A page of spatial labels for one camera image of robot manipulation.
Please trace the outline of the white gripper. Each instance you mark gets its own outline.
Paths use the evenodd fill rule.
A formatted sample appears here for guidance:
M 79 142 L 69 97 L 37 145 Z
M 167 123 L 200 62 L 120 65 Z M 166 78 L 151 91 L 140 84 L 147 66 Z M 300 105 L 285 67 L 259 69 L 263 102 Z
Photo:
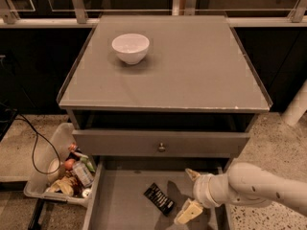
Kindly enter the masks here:
M 186 224 L 198 217 L 204 208 L 220 207 L 228 200 L 228 179 L 225 174 L 200 174 L 189 168 L 185 169 L 194 182 L 193 196 L 188 198 L 177 213 L 174 224 Z

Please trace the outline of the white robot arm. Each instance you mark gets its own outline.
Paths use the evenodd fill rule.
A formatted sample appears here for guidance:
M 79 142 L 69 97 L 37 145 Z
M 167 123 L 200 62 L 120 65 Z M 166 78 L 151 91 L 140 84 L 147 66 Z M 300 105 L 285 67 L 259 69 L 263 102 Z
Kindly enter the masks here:
M 174 223 L 186 224 L 204 208 L 222 204 L 267 207 L 273 201 L 307 216 L 307 183 L 279 177 L 250 163 L 234 163 L 225 173 L 185 170 L 193 181 L 193 198 L 188 198 Z

